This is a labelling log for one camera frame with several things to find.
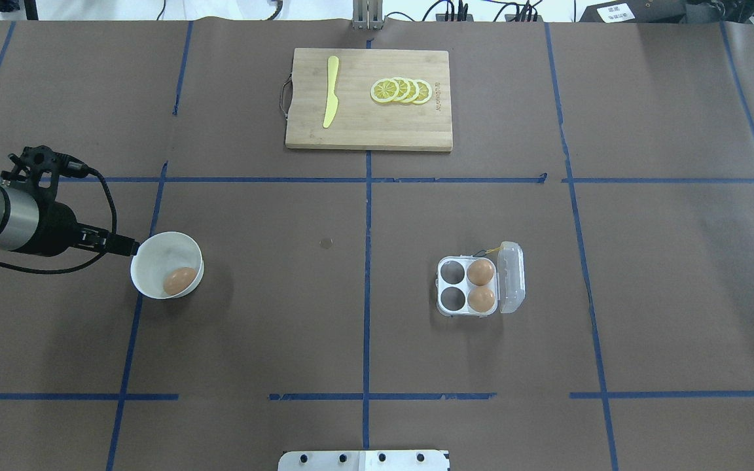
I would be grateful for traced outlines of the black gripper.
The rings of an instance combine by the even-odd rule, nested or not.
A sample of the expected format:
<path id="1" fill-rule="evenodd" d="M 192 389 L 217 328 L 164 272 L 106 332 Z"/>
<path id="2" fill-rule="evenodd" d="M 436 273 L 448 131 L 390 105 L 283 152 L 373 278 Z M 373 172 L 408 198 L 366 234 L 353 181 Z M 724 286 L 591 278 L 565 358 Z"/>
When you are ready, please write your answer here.
<path id="1" fill-rule="evenodd" d="M 31 196 L 39 210 L 38 226 L 29 241 L 24 245 L 25 254 L 57 256 L 69 248 L 92 253 L 119 254 L 133 257 L 137 254 L 140 242 L 123 235 L 110 235 L 106 229 L 79 223 L 69 206 L 54 201 L 46 190 L 33 190 Z"/>

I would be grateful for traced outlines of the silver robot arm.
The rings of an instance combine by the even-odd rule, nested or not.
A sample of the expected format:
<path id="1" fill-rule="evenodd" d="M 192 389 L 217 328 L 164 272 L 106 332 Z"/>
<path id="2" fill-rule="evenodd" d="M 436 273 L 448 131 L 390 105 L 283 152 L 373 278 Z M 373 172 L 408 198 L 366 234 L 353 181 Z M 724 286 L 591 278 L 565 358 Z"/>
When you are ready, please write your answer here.
<path id="1" fill-rule="evenodd" d="M 90 251 L 95 256 L 80 265 L 56 270 L 27 268 L 0 262 L 0 268 L 32 275 L 63 275 L 84 270 L 107 254 L 133 257 L 140 242 L 118 234 L 116 204 L 107 180 L 96 170 L 89 169 L 101 184 L 111 216 L 108 229 L 78 222 L 69 206 L 56 202 L 57 182 L 42 187 L 27 181 L 14 185 L 0 182 L 0 250 L 7 253 L 36 254 L 53 257 L 69 248 Z"/>

